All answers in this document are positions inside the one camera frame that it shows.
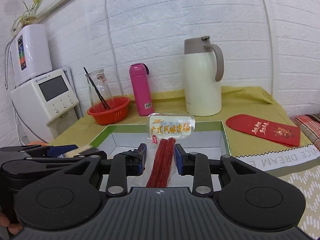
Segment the person's left hand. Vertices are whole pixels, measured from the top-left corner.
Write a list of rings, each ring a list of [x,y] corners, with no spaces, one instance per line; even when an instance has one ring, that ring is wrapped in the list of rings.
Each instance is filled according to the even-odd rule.
[[[23,227],[20,223],[12,224],[6,215],[0,212],[0,225],[7,228],[10,233],[13,235],[17,235],[20,231],[22,231]]]

